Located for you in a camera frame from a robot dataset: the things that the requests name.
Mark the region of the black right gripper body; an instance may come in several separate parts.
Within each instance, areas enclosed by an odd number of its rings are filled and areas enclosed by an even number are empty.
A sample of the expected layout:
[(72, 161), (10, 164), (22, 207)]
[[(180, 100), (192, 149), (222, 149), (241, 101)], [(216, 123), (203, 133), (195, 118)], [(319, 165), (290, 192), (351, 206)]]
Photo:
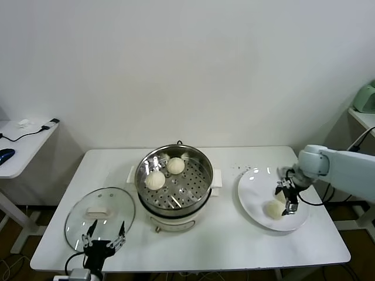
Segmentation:
[(305, 190), (305, 186), (296, 184), (293, 178), (285, 176), (282, 180), (282, 191), (287, 202), (298, 204), (298, 195)]

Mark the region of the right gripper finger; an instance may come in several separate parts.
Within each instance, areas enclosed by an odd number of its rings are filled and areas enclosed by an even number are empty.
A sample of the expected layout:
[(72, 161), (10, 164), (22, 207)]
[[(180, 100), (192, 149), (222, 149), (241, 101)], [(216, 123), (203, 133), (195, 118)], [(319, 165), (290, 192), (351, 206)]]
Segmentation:
[(293, 215), (297, 212), (297, 210), (298, 210), (298, 201), (290, 201), (289, 199), (287, 199), (285, 203), (285, 209), (282, 212), (282, 216)]
[(283, 180), (277, 183), (277, 187), (275, 189), (275, 195), (279, 193), (283, 193), (285, 196), (289, 196), (291, 191), (291, 181), (290, 180)]

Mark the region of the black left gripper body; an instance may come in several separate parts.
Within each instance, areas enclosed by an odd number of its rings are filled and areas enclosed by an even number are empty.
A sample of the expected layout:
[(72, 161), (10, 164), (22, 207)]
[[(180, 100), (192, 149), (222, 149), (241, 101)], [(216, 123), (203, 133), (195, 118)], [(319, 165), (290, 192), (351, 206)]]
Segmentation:
[(115, 248), (109, 240), (93, 240), (91, 244), (84, 246), (83, 251), (87, 257), (83, 268), (91, 272), (101, 272), (107, 258), (115, 254)]

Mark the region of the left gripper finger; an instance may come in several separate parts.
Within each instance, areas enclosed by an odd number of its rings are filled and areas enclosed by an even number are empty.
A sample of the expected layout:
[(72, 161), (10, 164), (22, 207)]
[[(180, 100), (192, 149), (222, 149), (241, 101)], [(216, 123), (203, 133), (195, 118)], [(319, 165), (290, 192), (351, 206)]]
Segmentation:
[(97, 226), (98, 220), (95, 220), (90, 227), (88, 228), (87, 232), (81, 236), (81, 239), (83, 241), (83, 248), (88, 248), (89, 246), (92, 246), (92, 236), (94, 234), (95, 228)]
[(115, 240), (110, 241), (106, 247), (113, 249), (115, 252), (118, 251), (126, 242), (126, 231), (125, 231), (125, 221), (122, 222), (118, 236)]

